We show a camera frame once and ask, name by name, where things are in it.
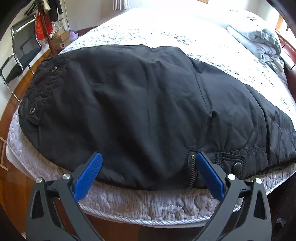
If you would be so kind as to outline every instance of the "curtain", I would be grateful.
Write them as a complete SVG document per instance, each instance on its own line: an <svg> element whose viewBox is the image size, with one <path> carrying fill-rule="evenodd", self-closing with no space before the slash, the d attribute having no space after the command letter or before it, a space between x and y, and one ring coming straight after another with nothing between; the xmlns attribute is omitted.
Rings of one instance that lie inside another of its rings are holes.
<svg viewBox="0 0 296 241"><path fill-rule="evenodd" d="M129 0L113 0L113 10L129 9Z"/></svg>

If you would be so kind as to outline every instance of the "folded blanket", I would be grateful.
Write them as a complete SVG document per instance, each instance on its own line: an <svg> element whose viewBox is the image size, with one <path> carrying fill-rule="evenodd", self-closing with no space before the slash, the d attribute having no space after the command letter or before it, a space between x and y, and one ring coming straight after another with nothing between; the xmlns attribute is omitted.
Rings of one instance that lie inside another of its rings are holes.
<svg viewBox="0 0 296 241"><path fill-rule="evenodd" d="M284 62L279 58L281 44L275 31L268 23L246 10L231 11L227 31L258 59L262 59L279 76L284 84L287 79Z"/></svg>

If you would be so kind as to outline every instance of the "jacket zipper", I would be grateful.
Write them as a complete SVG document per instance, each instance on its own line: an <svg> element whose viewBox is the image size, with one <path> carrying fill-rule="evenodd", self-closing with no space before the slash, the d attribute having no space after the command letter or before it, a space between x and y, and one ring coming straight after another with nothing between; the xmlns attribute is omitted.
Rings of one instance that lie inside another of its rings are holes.
<svg viewBox="0 0 296 241"><path fill-rule="evenodd" d="M191 160L192 160L192 165L191 165L191 177L190 177L190 182L188 185L188 188L192 188L196 179L196 174L197 174L197 170L196 170L196 166L195 166L195 155L192 153L190 156Z"/></svg>

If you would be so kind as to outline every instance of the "quilted mattress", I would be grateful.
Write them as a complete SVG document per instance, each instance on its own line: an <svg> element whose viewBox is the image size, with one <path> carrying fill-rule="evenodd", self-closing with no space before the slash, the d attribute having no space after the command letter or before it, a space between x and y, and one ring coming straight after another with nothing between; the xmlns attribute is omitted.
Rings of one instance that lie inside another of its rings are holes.
<svg viewBox="0 0 296 241"><path fill-rule="evenodd" d="M188 56L216 66L261 93L288 114L296 124L296 104L278 76L237 42L225 29L198 19L180 22L148 9L132 9L117 16L66 47L61 54L104 44L149 47L177 46ZM7 158L31 178L58 179L66 170L46 160L20 129L18 111L13 115L7 141ZM260 176L267 194L296 172L296 166ZM239 210L237 200L234 211ZM207 189L141 191L95 181L80 206L86 212L112 221L177 228L203 226L218 201Z"/></svg>

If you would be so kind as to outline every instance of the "headboard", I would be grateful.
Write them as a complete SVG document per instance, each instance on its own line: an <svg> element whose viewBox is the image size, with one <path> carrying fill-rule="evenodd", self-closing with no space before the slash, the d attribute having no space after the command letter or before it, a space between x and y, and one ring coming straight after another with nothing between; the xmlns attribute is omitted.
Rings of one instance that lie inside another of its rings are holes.
<svg viewBox="0 0 296 241"><path fill-rule="evenodd" d="M279 33L281 42L281 57L285 61L284 72L288 81L288 88L296 101L296 49Z"/></svg>

